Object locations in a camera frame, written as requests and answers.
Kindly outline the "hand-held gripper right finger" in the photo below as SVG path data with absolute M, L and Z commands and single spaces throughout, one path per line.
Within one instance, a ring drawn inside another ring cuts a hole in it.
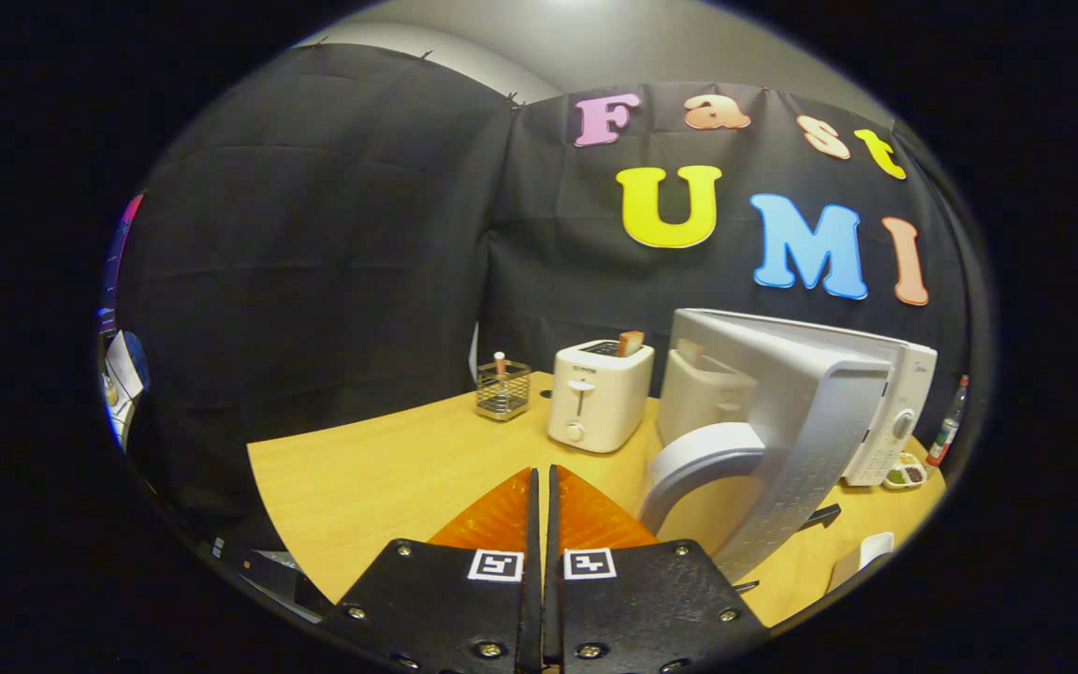
M 655 540 L 559 465 L 545 553 L 547 673 L 707 673 L 769 639 L 696 541 Z

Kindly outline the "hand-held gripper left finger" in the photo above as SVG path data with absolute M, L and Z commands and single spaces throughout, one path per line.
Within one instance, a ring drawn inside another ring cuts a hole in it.
M 540 669 L 540 498 L 533 468 L 428 541 L 385 546 L 321 630 L 395 673 Z

